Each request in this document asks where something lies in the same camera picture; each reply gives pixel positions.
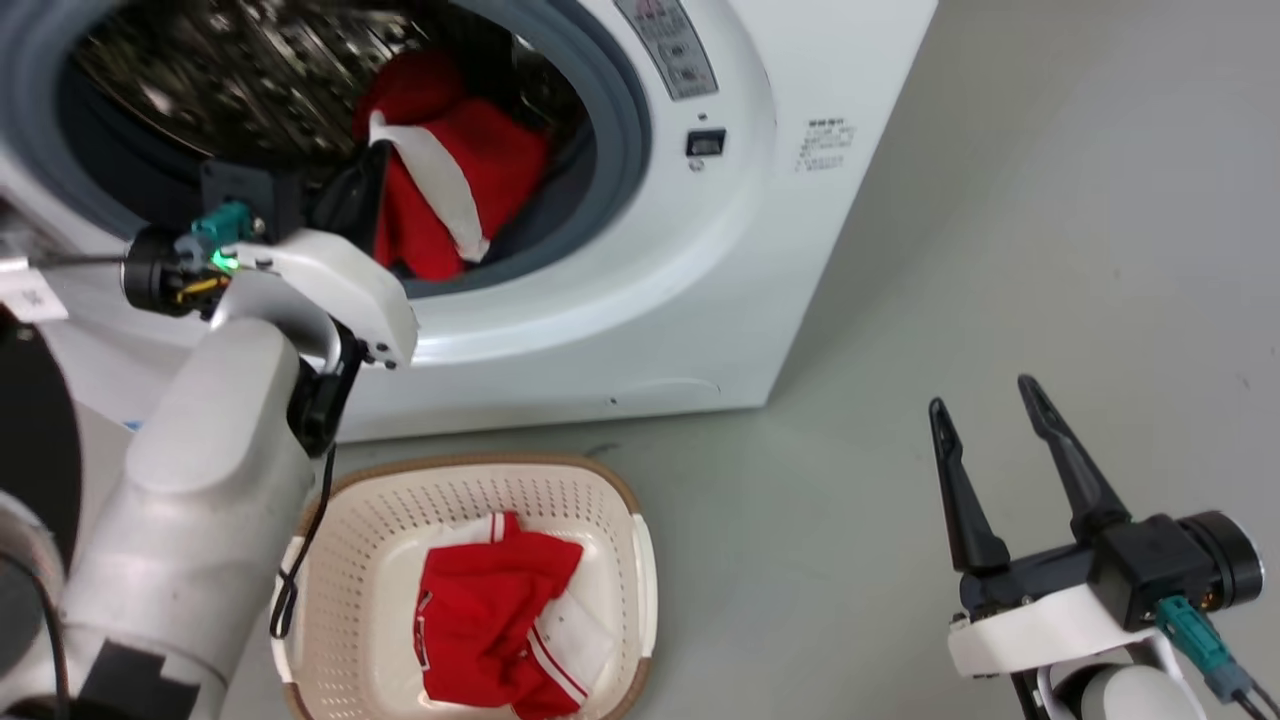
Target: black cable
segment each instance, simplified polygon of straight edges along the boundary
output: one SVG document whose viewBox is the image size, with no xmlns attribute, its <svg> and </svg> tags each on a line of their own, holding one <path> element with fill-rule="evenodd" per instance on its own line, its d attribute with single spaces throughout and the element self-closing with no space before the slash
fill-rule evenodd
<svg viewBox="0 0 1280 720">
<path fill-rule="evenodd" d="M 1262 685 L 1260 685 L 1257 680 L 1253 680 L 1253 692 L 1262 698 L 1262 702 L 1267 703 L 1267 707 L 1271 708 L 1271 712 L 1274 712 L 1276 717 L 1280 717 L 1280 705 L 1277 705 L 1276 701 L 1271 698 L 1271 693 L 1268 693 Z"/>
<path fill-rule="evenodd" d="M 1270 720 L 1266 715 L 1262 714 L 1261 710 L 1258 710 L 1258 706 L 1253 705 L 1253 701 L 1249 700 L 1249 696 L 1244 694 L 1244 691 L 1235 691 L 1235 693 L 1231 697 L 1235 698 L 1235 703 L 1243 707 L 1244 711 L 1248 712 L 1249 717 L 1252 717 L 1253 720 Z"/>
<path fill-rule="evenodd" d="M 54 255 L 52 258 L 32 259 L 28 264 L 36 270 L 49 270 L 79 265 L 119 265 L 125 260 L 128 258 L 124 255 Z"/>
<path fill-rule="evenodd" d="M 298 600 L 298 570 L 302 568 L 302 561 L 307 556 L 307 551 L 311 550 L 311 541 L 316 537 L 316 530 L 320 529 L 320 521 L 324 520 L 324 511 L 329 507 L 329 491 L 333 488 L 333 457 L 338 450 L 338 446 L 329 447 L 329 456 L 324 461 L 324 479 L 320 482 L 320 501 L 316 505 L 316 514 L 311 518 L 311 524 L 307 525 L 307 534 L 302 537 L 302 547 L 298 548 L 298 556 L 293 559 L 293 565 L 289 571 L 285 573 L 283 569 L 279 571 L 280 579 L 284 580 L 284 587 L 280 588 L 280 594 L 275 598 L 275 606 L 271 607 L 271 637 L 275 639 L 282 639 L 289 634 L 289 628 L 293 625 L 293 605 Z"/>
<path fill-rule="evenodd" d="M 45 588 L 45 583 L 41 582 L 40 575 L 36 575 L 31 568 L 27 568 L 26 562 L 3 550 L 0 550 L 0 560 L 4 560 L 26 575 L 40 596 L 40 607 L 45 615 L 45 626 L 49 628 L 49 644 L 54 648 L 54 692 L 56 696 L 54 719 L 70 720 L 72 698 L 70 689 L 68 688 L 69 683 L 67 682 L 67 650 L 63 646 L 63 628 L 61 621 L 58 619 L 58 607 L 54 606 L 54 600 L 49 597 L 49 589 Z"/>
</svg>

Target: gray floor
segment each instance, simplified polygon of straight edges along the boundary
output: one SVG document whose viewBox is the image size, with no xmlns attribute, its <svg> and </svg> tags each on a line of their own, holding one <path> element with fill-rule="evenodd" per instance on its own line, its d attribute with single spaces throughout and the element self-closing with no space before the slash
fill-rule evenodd
<svg viewBox="0 0 1280 720">
<path fill-rule="evenodd" d="M 1032 372 L 1135 514 L 1220 507 L 1280 557 L 1276 27 L 1262 0 L 943 0 L 767 410 L 353 446 L 339 470 L 539 450 L 623 474 L 662 584 L 637 719 L 1016 717 L 1005 680 L 950 666 L 925 405 L 947 398 L 1014 552 L 1070 537 Z M 1220 628 L 1280 687 L 1276 611 Z M 285 717 L 264 638 L 227 717 Z"/>
</svg>

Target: laundry basket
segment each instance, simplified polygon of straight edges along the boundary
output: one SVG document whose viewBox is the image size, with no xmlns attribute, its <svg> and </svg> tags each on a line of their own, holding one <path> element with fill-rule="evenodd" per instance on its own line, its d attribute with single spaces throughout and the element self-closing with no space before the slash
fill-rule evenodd
<svg viewBox="0 0 1280 720">
<path fill-rule="evenodd" d="M 617 639 L 588 701 L 572 715 L 616 720 L 644 689 L 658 623 L 649 529 L 631 489 L 572 456 L 440 457 L 384 465 L 334 484 L 298 574 L 293 626 L 273 641 L 285 698 L 300 720 L 511 719 L 508 707 L 433 701 L 411 628 L 429 541 L 497 511 L 584 546 L 568 592 Z M 315 506 L 283 566 L 293 562 Z"/>
</svg>

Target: button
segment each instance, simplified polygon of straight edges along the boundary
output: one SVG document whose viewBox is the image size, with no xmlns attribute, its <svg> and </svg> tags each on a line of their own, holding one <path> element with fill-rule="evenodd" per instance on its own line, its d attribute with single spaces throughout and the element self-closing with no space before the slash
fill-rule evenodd
<svg viewBox="0 0 1280 720">
<path fill-rule="evenodd" d="M 658 46 L 658 51 L 662 53 L 664 58 L 678 60 L 689 53 L 689 45 L 684 42 L 664 42 Z"/>
<path fill-rule="evenodd" d="M 723 155 L 724 137 L 727 135 L 728 132 L 724 128 L 689 131 L 689 141 L 685 143 L 685 155 L 689 158 Z"/>
</svg>

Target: brown basket rim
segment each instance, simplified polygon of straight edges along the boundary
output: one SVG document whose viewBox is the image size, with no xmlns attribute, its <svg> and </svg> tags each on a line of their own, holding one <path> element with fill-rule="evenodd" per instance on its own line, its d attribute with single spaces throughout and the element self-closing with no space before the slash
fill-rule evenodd
<svg viewBox="0 0 1280 720">
<path fill-rule="evenodd" d="M 612 486 L 613 489 L 622 497 L 622 502 L 626 505 L 627 511 L 632 515 L 640 514 L 640 501 L 636 500 L 635 493 L 631 491 L 631 486 L 620 478 L 617 473 L 590 457 L 557 454 L 488 452 L 476 455 L 440 455 L 436 457 L 385 462 L 383 465 L 375 465 L 372 468 L 356 470 L 355 473 L 343 475 L 339 480 L 334 482 L 333 489 L 329 492 L 329 498 L 333 500 L 338 497 L 340 493 L 351 489 L 358 483 L 375 480 L 387 475 L 463 465 L 567 465 L 571 468 L 581 468 L 604 478 L 604 480 L 608 482 L 609 486 Z M 301 536 L 307 532 L 307 527 L 311 525 L 311 519 L 315 516 L 319 502 L 319 498 L 316 498 L 307 503 L 307 507 L 302 512 L 302 518 L 298 523 L 297 533 L 294 534 Z M 640 694 L 644 693 L 644 688 L 649 682 L 649 666 L 652 662 L 652 657 L 640 659 L 636 664 L 635 678 L 631 679 L 631 687 L 627 688 L 627 692 L 622 696 L 622 701 L 617 705 L 617 707 L 611 710 L 609 714 L 602 720 L 621 720 L 622 716 L 635 707 L 635 703 L 640 700 Z M 284 683 L 284 703 L 289 707 L 289 712 L 297 717 L 297 720 L 315 720 L 311 711 L 302 701 L 302 691 L 298 688 L 297 683 Z"/>
</svg>

